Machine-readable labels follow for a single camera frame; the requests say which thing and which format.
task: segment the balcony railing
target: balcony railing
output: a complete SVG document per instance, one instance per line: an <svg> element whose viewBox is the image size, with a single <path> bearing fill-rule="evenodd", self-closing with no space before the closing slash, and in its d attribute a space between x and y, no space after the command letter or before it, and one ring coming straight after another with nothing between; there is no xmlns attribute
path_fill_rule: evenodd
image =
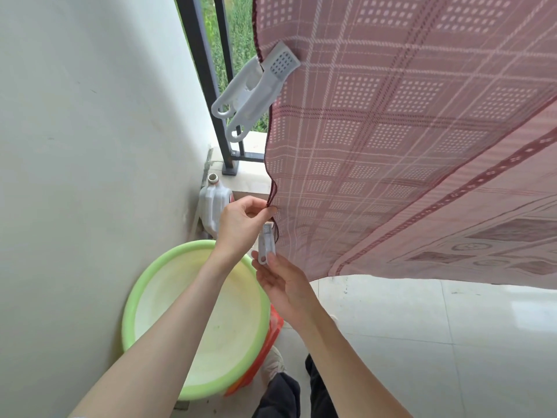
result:
<svg viewBox="0 0 557 418"><path fill-rule="evenodd" d="M178 12L182 17L185 35L188 38L191 56L196 65L199 82L203 89L205 102L211 114L211 106L219 97L220 92L217 84L217 77L214 69L213 58L211 56L211 48L207 33L205 31L205 23L203 21L203 13L199 0L176 0ZM218 29L220 34L220 43L222 45L222 53L225 60L226 75L228 82L234 77L234 69L232 66L232 48L228 38L228 22L226 19L224 0L214 0L214 7L217 13ZM225 128L226 121L218 119L211 114L213 120L214 132L217 135L218 145L224 165L222 174L236 175L238 172L238 161L256 161L262 163L264 154L246 153L243 142L240 141L239 150L232 149L230 142L226 139Z"/></svg>

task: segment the railing post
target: railing post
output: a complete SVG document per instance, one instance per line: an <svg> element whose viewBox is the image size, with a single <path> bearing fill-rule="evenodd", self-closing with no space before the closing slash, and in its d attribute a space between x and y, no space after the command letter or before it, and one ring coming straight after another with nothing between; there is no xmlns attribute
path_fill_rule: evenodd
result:
<svg viewBox="0 0 557 418"><path fill-rule="evenodd" d="M226 123L223 119L218 119L211 114L211 106L218 98L219 90L200 2L199 0L176 0L176 5L182 19L191 56L196 64L199 82L205 95L207 108L213 121L214 131L217 135L220 152L224 160L222 174L236 175L238 172L238 161L232 159L232 147L225 136Z"/></svg>

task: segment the white plastic jug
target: white plastic jug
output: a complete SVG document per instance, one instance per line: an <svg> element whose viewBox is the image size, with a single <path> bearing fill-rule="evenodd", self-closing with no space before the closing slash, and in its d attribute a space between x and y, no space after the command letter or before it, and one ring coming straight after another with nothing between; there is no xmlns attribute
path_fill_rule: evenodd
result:
<svg viewBox="0 0 557 418"><path fill-rule="evenodd" d="M216 174L208 175L207 182L207 186L199 192L199 216L205 230L216 239L220 213L234 201L234 196L230 189L219 182Z"/></svg>

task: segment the left hand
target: left hand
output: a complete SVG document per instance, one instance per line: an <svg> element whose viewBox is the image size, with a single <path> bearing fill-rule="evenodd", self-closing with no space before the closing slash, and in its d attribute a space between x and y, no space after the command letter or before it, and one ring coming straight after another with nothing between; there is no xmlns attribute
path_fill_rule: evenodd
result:
<svg viewBox="0 0 557 418"><path fill-rule="evenodd" d="M235 266L254 245L265 222L276 214L276 207L267 207L264 199L253 196L229 203L220 215L216 258Z"/></svg>

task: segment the clothes clip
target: clothes clip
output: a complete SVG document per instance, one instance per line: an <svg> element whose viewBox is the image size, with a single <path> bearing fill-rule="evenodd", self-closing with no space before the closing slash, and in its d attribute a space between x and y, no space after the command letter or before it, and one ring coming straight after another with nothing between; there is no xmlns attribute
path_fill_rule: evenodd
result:
<svg viewBox="0 0 557 418"><path fill-rule="evenodd" d="M300 65L290 48L279 41L261 65L254 56L242 67L211 106L213 116L231 119L225 131L229 142L240 142L246 137L275 102L286 78Z"/></svg>
<svg viewBox="0 0 557 418"><path fill-rule="evenodd" d="M273 235L273 223L265 223L259 232L259 264L267 264L267 253L276 253L275 235Z"/></svg>

